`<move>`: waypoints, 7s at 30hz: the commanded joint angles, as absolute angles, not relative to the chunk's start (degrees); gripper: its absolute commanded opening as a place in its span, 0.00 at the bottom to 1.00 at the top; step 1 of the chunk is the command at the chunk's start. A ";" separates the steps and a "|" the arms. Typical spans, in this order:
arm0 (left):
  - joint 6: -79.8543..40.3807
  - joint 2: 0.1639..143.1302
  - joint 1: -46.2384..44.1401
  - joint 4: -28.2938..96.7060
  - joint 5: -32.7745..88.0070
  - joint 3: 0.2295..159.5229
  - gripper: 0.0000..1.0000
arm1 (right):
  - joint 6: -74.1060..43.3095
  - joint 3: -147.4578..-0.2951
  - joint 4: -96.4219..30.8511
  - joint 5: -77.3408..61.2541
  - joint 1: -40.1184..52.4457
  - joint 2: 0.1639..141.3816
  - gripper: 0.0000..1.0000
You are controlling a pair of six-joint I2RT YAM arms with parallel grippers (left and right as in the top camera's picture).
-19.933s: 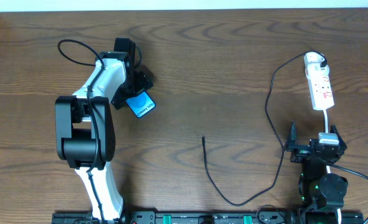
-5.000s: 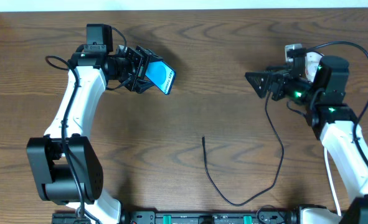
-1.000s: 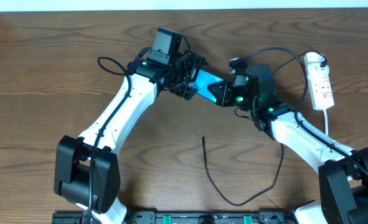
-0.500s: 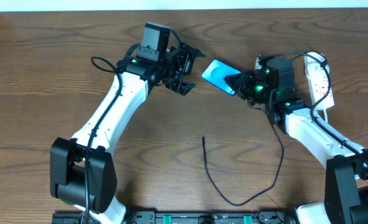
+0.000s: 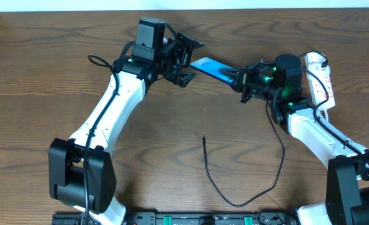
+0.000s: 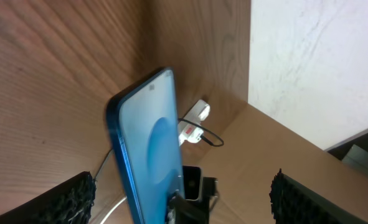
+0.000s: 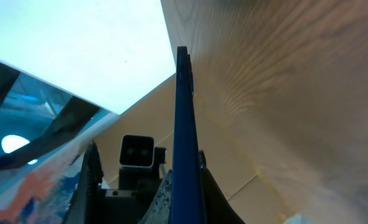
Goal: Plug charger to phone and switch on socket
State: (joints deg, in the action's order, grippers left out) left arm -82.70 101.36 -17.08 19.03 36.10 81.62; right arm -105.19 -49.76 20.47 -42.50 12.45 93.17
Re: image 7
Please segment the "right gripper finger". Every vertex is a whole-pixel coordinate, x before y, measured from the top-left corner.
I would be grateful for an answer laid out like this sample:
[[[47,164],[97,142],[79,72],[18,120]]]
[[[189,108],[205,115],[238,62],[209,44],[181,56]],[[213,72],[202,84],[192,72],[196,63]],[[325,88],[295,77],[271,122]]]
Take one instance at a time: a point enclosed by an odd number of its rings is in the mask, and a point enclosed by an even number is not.
[[[168,170],[147,212],[138,224],[170,224],[172,170]]]

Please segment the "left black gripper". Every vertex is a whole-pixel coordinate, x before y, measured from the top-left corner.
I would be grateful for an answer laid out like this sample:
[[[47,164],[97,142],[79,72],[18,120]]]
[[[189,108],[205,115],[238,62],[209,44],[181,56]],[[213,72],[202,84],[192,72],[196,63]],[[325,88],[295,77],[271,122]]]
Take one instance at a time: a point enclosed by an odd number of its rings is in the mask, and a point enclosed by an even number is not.
[[[92,141],[84,153],[80,178],[62,223],[138,223],[167,174],[165,156],[164,147],[155,147],[152,169],[120,170],[118,188],[100,190],[103,170]]]

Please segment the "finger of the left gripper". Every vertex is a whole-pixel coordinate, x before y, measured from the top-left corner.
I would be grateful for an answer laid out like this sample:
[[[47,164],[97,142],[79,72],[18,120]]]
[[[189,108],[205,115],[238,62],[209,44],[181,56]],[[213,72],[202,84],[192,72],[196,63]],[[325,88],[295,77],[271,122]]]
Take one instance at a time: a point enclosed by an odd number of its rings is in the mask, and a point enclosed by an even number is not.
[[[207,168],[203,151],[199,152],[205,209],[208,224],[245,224],[228,203],[217,182]]]

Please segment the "blue Galaxy smartphone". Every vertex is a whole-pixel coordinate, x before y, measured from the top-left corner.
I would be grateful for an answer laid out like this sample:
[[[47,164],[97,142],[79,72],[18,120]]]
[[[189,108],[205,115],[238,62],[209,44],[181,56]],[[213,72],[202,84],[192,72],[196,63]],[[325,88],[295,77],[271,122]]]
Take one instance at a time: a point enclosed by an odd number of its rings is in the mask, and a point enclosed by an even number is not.
[[[178,47],[172,162],[172,224],[206,222],[193,93],[191,58],[187,47]]]

